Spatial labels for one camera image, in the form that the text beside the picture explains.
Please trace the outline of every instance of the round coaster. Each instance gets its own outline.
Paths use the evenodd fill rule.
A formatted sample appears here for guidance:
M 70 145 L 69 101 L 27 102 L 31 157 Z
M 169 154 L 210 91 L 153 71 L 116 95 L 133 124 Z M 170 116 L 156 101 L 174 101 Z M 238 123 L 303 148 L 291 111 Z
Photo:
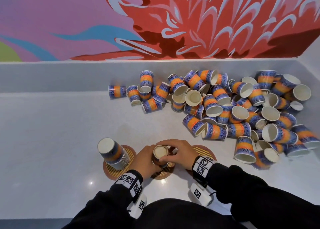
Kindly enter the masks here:
M 193 149 L 201 156 L 208 156 L 211 157 L 212 159 L 217 161 L 216 156 L 214 155 L 214 153 L 207 147 L 202 146 L 202 145 L 194 145 L 192 146 Z M 190 174 L 191 176 L 193 176 L 192 171 L 186 169 L 186 171 L 188 172 L 188 174 Z
M 151 178 L 161 180 L 166 179 L 174 172 L 175 163 L 170 162 L 166 168 L 164 168 L 161 172 L 154 173 Z
M 109 164 L 107 164 L 105 161 L 103 161 L 103 171 L 105 175 L 111 179 L 111 180 L 117 180 L 119 176 L 124 174 L 126 171 L 129 170 L 129 167 L 131 163 L 133 162 L 135 156 L 137 155 L 134 149 L 130 146 L 122 145 L 122 147 L 127 151 L 129 154 L 129 163 L 123 170 L 117 170 L 111 167 Z

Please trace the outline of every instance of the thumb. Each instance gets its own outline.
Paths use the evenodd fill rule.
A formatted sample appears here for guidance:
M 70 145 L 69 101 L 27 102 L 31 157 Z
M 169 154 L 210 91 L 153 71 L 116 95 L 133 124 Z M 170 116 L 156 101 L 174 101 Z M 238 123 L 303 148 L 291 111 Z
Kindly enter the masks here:
M 176 155 L 169 155 L 169 156 L 163 156 L 159 159 L 159 162 L 177 162 L 177 156 Z

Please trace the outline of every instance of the hand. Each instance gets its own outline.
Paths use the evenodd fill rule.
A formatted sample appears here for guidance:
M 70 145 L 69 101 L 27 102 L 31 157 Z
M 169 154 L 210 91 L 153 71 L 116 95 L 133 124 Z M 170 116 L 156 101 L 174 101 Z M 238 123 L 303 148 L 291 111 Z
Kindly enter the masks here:
M 187 141 L 181 141 L 176 139 L 170 139 L 160 141 L 157 145 L 171 146 L 178 149 L 176 155 L 163 156 L 159 159 L 160 162 L 174 162 L 181 164 L 185 169 L 192 170 L 192 165 L 195 162 L 196 157 L 199 154 L 192 148 Z
M 153 164 L 151 157 L 155 145 L 145 146 L 134 158 L 134 161 L 131 163 L 129 170 L 134 169 L 138 171 L 143 180 L 150 178 L 154 173 L 160 172 L 162 168 Z

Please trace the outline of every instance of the right hand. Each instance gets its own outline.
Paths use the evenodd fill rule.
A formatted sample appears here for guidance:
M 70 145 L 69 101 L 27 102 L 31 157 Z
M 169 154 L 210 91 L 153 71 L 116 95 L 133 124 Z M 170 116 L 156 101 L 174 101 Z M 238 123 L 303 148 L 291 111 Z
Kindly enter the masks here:
M 176 139 L 164 140 L 157 143 L 157 145 L 171 146 L 177 148 L 176 155 L 163 156 L 159 159 L 160 162 L 174 162 L 181 164 L 185 169 L 192 170 L 193 163 L 199 154 L 192 148 L 187 141 Z

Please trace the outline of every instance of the black jacket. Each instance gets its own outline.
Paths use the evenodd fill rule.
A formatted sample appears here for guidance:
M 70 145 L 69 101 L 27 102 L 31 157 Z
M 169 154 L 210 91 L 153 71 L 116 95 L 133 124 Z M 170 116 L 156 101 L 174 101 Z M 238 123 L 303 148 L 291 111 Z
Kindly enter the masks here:
M 142 183 L 141 175 L 130 170 Z M 320 228 L 320 207 L 286 191 L 268 186 L 240 167 L 214 164 L 206 177 L 222 203 L 232 203 L 230 216 L 179 199 L 162 199 L 147 205 L 138 219 L 127 211 L 132 201 L 129 189 L 114 184 L 98 192 L 63 229 L 131 228 L 245 228 L 250 221 L 261 228 Z

